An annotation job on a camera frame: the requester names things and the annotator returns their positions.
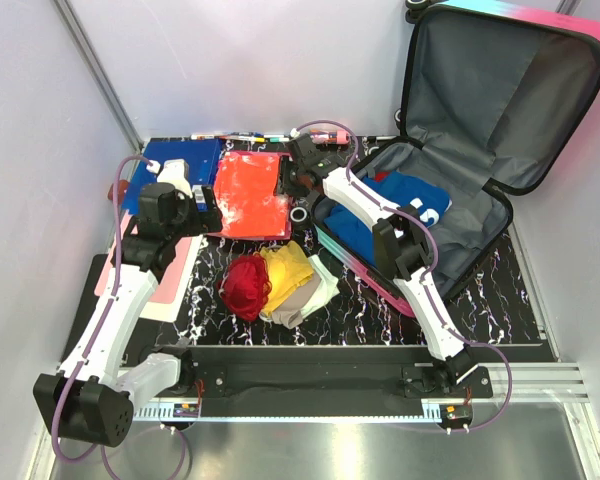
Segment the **reflective metal surface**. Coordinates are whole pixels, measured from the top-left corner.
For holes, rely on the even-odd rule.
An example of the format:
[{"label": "reflective metal surface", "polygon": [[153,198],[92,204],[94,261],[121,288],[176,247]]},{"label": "reflective metal surface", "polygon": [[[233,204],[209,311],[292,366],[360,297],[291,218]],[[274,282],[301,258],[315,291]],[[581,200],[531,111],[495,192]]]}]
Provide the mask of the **reflective metal surface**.
[{"label": "reflective metal surface", "polygon": [[[481,417],[493,412],[489,406],[479,408]],[[137,423],[123,446],[110,451],[121,479],[161,480],[175,468],[179,440],[155,429],[142,434],[151,427]],[[178,479],[585,478],[559,405],[513,405],[492,427],[452,437],[391,425],[199,423],[186,431],[186,438],[192,457]],[[76,455],[84,445],[64,442],[63,449]],[[109,476],[94,453],[82,465],[56,464],[51,478]]]}]

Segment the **white cloth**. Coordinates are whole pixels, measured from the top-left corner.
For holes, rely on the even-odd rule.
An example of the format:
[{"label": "white cloth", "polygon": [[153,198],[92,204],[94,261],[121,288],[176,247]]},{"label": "white cloth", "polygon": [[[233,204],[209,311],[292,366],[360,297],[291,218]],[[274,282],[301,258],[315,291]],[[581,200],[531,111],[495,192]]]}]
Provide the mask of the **white cloth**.
[{"label": "white cloth", "polygon": [[338,279],[324,266],[318,255],[309,257],[309,263],[315,273],[320,275],[320,285],[304,307],[300,309],[302,318],[307,318],[316,310],[324,307],[338,293]]}]

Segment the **suitcase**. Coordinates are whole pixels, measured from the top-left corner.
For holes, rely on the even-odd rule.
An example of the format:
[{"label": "suitcase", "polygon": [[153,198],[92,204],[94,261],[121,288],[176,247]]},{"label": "suitcase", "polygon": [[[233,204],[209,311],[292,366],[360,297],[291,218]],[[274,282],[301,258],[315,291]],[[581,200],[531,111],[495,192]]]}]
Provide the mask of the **suitcase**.
[{"label": "suitcase", "polygon": [[[445,189],[452,207],[430,231],[444,300],[479,271],[513,220],[506,194],[537,188],[600,89],[600,23],[496,1],[452,0],[419,14],[411,36],[400,135],[359,162],[359,178],[398,170]],[[318,240],[400,312],[392,282],[325,225]]]}]

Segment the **blue folded shirt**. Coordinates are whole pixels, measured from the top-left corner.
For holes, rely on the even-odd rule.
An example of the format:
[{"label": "blue folded shirt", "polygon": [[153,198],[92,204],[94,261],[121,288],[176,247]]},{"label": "blue folded shirt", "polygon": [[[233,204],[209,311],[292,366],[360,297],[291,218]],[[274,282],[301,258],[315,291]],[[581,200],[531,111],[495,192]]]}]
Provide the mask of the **blue folded shirt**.
[{"label": "blue folded shirt", "polygon": [[[400,206],[413,205],[418,209],[420,220],[427,227],[438,223],[451,206],[451,198],[443,189],[424,180],[398,172],[391,172],[384,180],[362,180],[365,185],[387,200]],[[373,258],[373,235],[364,223],[342,205],[337,205],[324,223],[340,240],[358,255],[375,266]]]}]

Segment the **black marble table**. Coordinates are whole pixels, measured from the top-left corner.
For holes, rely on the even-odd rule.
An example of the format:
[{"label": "black marble table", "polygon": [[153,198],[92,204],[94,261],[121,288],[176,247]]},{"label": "black marble table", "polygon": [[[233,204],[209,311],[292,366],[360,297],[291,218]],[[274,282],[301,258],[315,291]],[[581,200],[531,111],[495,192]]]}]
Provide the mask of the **black marble table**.
[{"label": "black marble table", "polygon": [[[378,146],[363,138],[361,155]],[[228,149],[282,151],[281,144],[238,144]],[[331,154],[346,158],[348,149]],[[318,254],[339,278],[340,294],[327,307],[288,330],[262,321],[248,323],[231,314],[215,285],[231,260],[276,242],[234,241],[206,237],[198,253],[192,281],[174,324],[160,324],[156,343],[181,337],[194,345],[414,345],[424,342],[416,321],[398,313],[317,241],[314,230],[294,233],[307,255]],[[540,341],[527,290],[508,234],[503,234],[489,260],[448,309],[461,333],[472,340],[498,344]]]}]

